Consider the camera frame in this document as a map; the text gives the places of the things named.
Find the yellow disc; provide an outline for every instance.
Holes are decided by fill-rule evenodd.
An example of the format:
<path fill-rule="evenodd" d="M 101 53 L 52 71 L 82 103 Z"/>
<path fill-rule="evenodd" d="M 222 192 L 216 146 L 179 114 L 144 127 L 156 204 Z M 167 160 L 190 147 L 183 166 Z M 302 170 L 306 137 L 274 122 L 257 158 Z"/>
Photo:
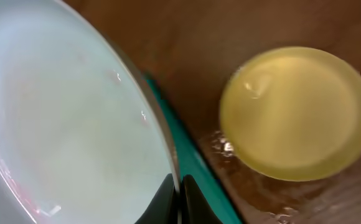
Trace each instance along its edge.
<path fill-rule="evenodd" d="M 229 81 L 220 124 L 236 155 L 264 175 L 328 177 L 361 155 L 361 76 L 321 50 L 270 50 Z"/>

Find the white plate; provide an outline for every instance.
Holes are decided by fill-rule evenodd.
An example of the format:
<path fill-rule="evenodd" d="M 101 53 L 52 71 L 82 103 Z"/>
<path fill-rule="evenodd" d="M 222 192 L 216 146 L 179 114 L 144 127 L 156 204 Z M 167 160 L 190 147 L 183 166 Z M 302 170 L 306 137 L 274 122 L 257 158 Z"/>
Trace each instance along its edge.
<path fill-rule="evenodd" d="M 94 28 L 60 1 L 0 0 L 0 223 L 134 223 L 167 152 Z"/>

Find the yellow bowl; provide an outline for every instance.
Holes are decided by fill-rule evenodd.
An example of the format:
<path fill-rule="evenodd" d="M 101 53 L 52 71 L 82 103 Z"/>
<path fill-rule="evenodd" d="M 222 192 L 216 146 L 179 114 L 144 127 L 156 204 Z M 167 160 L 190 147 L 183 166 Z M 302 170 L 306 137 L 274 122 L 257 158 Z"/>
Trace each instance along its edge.
<path fill-rule="evenodd" d="M 235 154 L 261 174 L 290 181 L 334 175 L 361 155 L 361 76 L 321 50 L 270 50 L 228 82 L 220 125 Z"/>

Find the brown wooden surface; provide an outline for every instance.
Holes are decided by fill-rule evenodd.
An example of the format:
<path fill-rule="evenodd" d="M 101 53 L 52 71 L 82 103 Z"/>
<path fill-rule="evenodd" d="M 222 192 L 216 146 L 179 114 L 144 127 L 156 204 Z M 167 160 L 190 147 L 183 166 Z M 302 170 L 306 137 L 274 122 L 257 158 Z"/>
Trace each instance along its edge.
<path fill-rule="evenodd" d="M 224 152 L 218 131 L 224 85 L 262 51 L 314 47 L 361 73 L 361 0 L 67 2 L 153 74 L 245 220 L 361 223 L 361 160 L 330 179 L 282 182 Z"/>

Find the wet table surface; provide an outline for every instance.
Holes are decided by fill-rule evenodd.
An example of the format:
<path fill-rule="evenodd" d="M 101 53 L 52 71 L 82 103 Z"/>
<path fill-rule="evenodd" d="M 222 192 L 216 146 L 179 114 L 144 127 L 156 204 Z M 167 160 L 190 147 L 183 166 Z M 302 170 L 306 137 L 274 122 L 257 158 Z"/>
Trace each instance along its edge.
<path fill-rule="evenodd" d="M 67 2 L 153 74 L 244 221 L 361 224 L 361 159 L 324 180 L 274 180 L 226 151 L 218 126 L 227 80 L 265 50 L 314 47 L 361 73 L 361 0 Z"/>

